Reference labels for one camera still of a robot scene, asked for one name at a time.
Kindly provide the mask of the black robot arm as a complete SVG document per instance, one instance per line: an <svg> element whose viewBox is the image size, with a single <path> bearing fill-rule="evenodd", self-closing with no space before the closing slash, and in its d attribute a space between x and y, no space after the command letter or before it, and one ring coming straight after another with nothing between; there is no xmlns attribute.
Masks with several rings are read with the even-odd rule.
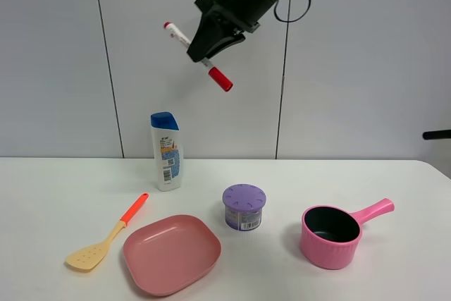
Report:
<svg viewBox="0 0 451 301"><path fill-rule="evenodd" d="M194 62L210 59L224 49L245 40L259 19L279 0L196 0L202 13L197 32L187 50Z"/></svg>

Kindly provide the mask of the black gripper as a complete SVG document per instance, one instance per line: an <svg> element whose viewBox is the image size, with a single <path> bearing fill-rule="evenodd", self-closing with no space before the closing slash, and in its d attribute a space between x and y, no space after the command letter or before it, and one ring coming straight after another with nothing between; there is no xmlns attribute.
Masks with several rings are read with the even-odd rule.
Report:
<svg viewBox="0 0 451 301"><path fill-rule="evenodd" d="M223 50L242 43L245 36L233 34L233 27L254 32L258 20L277 0L196 0L202 16L196 34L187 50L193 62L211 59Z"/></svg>

